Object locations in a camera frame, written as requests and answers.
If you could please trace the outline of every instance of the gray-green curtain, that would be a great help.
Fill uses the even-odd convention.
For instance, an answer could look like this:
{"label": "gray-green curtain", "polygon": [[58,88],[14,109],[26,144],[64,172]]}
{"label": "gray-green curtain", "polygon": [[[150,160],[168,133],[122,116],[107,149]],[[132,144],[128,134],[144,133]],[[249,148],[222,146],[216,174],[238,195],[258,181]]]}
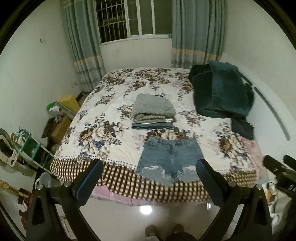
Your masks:
{"label": "gray-green curtain", "polygon": [[172,67],[219,60],[224,27],[224,0],[173,0]]}
{"label": "gray-green curtain", "polygon": [[83,92],[92,91],[106,74],[99,47],[95,0],[61,0],[66,36]]}

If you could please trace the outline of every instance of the distressed denim shorts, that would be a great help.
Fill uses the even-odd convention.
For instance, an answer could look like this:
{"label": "distressed denim shorts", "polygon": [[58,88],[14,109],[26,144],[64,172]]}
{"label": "distressed denim shorts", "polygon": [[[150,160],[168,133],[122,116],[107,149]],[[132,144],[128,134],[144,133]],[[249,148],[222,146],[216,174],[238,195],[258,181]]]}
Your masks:
{"label": "distressed denim shorts", "polygon": [[150,136],[144,144],[137,173],[169,186],[178,180],[199,181],[196,163],[203,155],[195,138],[164,140]]}

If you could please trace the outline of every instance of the window frame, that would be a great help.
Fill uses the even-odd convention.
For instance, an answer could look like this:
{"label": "window frame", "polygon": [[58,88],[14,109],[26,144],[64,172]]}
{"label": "window frame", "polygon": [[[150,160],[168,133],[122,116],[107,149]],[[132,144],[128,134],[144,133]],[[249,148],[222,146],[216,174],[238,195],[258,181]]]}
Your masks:
{"label": "window frame", "polygon": [[98,29],[99,32],[99,44],[101,45],[106,45],[106,44],[112,44],[112,43],[117,43],[121,41],[127,41],[127,40],[135,40],[135,39],[171,39],[171,34],[155,34],[155,11],[154,11],[154,0],[151,1],[151,10],[152,10],[152,30],[153,34],[142,34],[142,21],[141,21],[141,11],[140,11],[140,0],[136,0],[136,6],[137,6],[137,18],[138,18],[138,35],[131,35],[131,30],[129,26],[129,17],[128,17],[128,3],[127,0],[123,0],[124,2],[124,12],[125,12],[125,17],[126,17],[126,31],[127,31],[127,38],[125,39],[117,39],[117,40],[112,40],[108,42],[102,43],[101,41],[101,34],[100,30]]}

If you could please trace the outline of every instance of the shoe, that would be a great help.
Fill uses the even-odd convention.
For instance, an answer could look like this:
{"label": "shoe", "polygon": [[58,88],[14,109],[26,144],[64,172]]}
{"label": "shoe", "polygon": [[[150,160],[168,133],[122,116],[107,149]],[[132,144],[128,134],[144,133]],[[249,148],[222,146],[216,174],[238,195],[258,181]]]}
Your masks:
{"label": "shoe", "polygon": [[145,228],[145,235],[146,237],[152,237],[152,236],[159,236],[159,232],[157,227],[154,225],[149,225],[147,228]]}
{"label": "shoe", "polygon": [[182,224],[176,224],[173,227],[171,234],[181,233],[181,232],[184,232],[184,226]]}

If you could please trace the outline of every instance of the jeans waistband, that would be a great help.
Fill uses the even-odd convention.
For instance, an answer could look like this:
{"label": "jeans waistband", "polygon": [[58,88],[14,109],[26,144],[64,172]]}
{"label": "jeans waistband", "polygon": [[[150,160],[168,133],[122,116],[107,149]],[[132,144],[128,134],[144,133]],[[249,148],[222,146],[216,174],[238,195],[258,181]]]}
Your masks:
{"label": "jeans waistband", "polygon": [[188,138],[184,140],[165,140],[156,136],[149,136],[147,142],[154,142],[159,144],[176,144],[176,145],[184,145],[191,142],[197,143],[195,138]]}

